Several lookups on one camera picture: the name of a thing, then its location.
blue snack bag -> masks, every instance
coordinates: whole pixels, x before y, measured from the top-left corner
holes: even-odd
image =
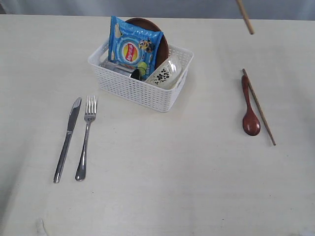
[[[112,16],[108,59],[131,69],[138,68],[146,80],[155,69],[162,36],[161,31],[146,30]]]

spoon handle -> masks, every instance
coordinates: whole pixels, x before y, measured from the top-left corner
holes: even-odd
[[[248,86],[249,86],[248,77],[243,75],[242,76],[242,88],[243,88],[243,93],[244,93],[247,109],[252,109],[251,103],[250,103],[250,95],[248,92]]]

lay's logo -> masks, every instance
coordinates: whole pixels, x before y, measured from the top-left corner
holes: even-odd
[[[127,61],[134,61],[138,58],[138,51],[133,43],[127,43],[124,46],[124,56]]]

fork tines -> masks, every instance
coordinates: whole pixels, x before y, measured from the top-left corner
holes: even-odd
[[[96,114],[97,109],[97,100],[96,97],[93,96],[87,96],[87,103],[86,103],[86,109],[85,114]]]

knife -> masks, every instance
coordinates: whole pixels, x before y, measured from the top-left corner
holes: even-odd
[[[75,123],[77,121],[78,114],[80,111],[81,101],[82,101],[81,97],[78,97],[77,100],[75,100],[75,102],[72,106],[71,112],[70,112],[67,134],[66,134],[66,137],[65,137],[65,140],[63,143],[63,148],[61,150],[58,165],[56,168],[56,172],[55,172],[55,176],[54,176],[54,183],[59,183],[60,178],[61,178],[61,174],[63,172],[63,165],[65,162],[65,158],[67,157],[67,152],[68,152],[70,140],[71,140],[74,126],[75,126]]]

